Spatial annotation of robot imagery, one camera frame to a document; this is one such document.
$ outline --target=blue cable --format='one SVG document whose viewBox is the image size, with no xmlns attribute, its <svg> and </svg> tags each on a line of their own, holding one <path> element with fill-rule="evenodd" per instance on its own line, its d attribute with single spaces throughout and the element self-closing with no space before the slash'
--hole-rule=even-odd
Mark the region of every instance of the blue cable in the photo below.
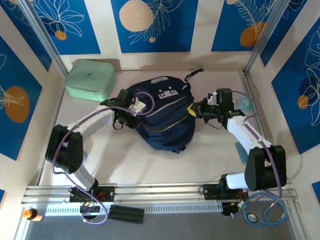
<svg viewBox="0 0 320 240">
<path fill-rule="evenodd" d="M 280 223 L 282 223 L 284 220 L 286 220 L 287 216 L 288 216 L 288 212 L 287 212 L 287 209 L 286 209 L 286 206 L 284 205 L 284 203 L 282 201 L 278 201 L 277 203 L 281 205 L 281 207 L 283 208 L 284 210 L 284 216 L 281 217 L 277 222 L 271 222 L 269 221 L 268 219 L 268 212 L 270 211 L 271 207 L 268 207 L 265 211 L 264 211 L 264 214 L 263 214 L 263 217 L 264 217 L 264 221 L 260 221 L 258 220 L 257 222 L 251 222 L 248 217 L 247 217 L 247 212 L 246 212 L 246 206 L 247 204 L 249 203 L 249 201 L 251 199 L 253 199 L 254 197 L 258 196 L 258 195 L 266 195 L 268 196 L 269 198 L 273 199 L 273 200 L 278 200 L 277 197 L 271 195 L 270 193 L 265 193 L 265 192 L 257 192 L 253 195 L 251 195 L 247 201 L 245 202 L 245 204 L 243 205 L 244 209 L 243 209 L 243 215 L 244 215 L 244 218 L 245 220 L 248 222 L 248 224 L 250 224 L 251 226 L 253 227 L 257 227 L 257 228 L 262 228 L 262 227 L 265 227 L 265 226 L 277 226 L 279 225 Z"/>
</svg>

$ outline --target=mint green container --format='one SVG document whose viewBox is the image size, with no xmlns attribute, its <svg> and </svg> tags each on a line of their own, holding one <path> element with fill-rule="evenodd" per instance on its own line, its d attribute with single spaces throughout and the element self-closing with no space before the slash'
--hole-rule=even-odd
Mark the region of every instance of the mint green container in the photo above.
<svg viewBox="0 0 320 240">
<path fill-rule="evenodd" d="M 76 98 L 104 101 L 117 81 L 115 67 L 106 62 L 78 60 L 66 77 L 64 86 Z"/>
</svg>

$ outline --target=small bottle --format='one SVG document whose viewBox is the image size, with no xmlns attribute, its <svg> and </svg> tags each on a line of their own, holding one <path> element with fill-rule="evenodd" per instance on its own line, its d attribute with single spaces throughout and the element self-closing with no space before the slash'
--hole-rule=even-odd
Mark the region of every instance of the small bottle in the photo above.
<svg viewBox="0 0 320 240">
<path fill-rule="evenodd" d="M 27 209 L 22 212 L 22 217 L 30 221 L 40 221 L 44 217 L 44 211 L 41 209 Z"/>
</svg>

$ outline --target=black connector block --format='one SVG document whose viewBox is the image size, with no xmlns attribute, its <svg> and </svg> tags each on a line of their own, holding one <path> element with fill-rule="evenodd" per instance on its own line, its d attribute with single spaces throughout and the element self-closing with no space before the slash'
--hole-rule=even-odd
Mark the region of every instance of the black connector block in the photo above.
<svg viewBox="0 0 320 240">
<path fill-rule="evenodd" d="M 142 224 L 144 222 L 144 215 L 145 210 L 141 208 L 111 205 L 108 219 Z"/>
<path fill-rule="evenodd" d="M 85 203 L 93 201 L 88 195 L 84 194 L 76 187 L 70 188 L 70 203 Z M 95 196 L 100 202 L 110 202 L 114 201 L 115 187 L 114 186 L 93 186 L 89 193 Z"/>
</svg>

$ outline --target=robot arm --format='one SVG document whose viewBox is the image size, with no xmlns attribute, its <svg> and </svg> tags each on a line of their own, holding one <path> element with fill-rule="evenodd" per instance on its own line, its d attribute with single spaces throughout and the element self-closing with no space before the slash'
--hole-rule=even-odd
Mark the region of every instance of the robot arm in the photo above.
<svg viewBox="0 0 320 240">
<path fill-rule="evenodd" d="M 77 127 L 66 138 L 54 163 L 55 167 L 66 172 L 75 183 L 86 191 L 91 190 L 94 185 L 98 185 L 98 181 L 83 165 L 83 160 L 87 157 L 83 150 L 83 143 L 105 125 L 113 124 L 115 128 L 117 120 L 122 126 L 125 124 L 131 129 L 137 128 L 141 121 L 141 117 L 136 114 L 131 114 L 120 109 L 112 109 L 112 107 L 121 107 L 130 109 L 135 113 L 140 113 L 146 108 L 146 105 L 139 101 L 132 93 L 122 89 L 117 98 L 101 102 L 95 111 L 81 120 L 68 126 L 57 125 L 51 132 L 45 158 L 52 163 L 63 137 L 69 130 L 86 120 L 84 124 Z"/>
<path fill-rule="evenodd" d="M 221 176 L 219 183 L 221 191 L 234 189 L 265 190 L 277 187 L 276 176 L 272 166 L 266 165 L 268 157 L 266 148 L 270 151 L 275 163 L 281 186 L 287 183 L 286 152 L 282 146 L 274 146 L 264 139 L 248 123 L 241 110 L 234 109 L 232 91 L 229 88 L 217 89 L 215 94 L 209 94 L 201 102 L 193 103 L 188 111 L 196 118 L 202 118 L 205 123 L 217 119 L 226 130 L 232 133 L 248 154 L 244 172 L 229 173 Z"/>
</svg>

